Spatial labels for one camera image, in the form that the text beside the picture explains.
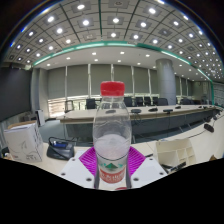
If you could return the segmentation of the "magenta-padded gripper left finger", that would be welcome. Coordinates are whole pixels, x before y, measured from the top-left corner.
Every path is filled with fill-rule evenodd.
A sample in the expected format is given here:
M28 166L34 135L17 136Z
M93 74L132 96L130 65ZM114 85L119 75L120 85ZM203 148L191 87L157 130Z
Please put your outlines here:
M95 149L79 149L60 171L59 177L84 188L97 189L99 172Z

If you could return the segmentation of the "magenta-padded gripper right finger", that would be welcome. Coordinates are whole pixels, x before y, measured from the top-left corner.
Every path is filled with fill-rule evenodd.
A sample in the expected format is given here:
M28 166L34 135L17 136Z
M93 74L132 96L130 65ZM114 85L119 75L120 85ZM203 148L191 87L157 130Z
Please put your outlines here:
M127 157L126 186L128 189L140 188L167 175L153 156L145 157L131 147Z

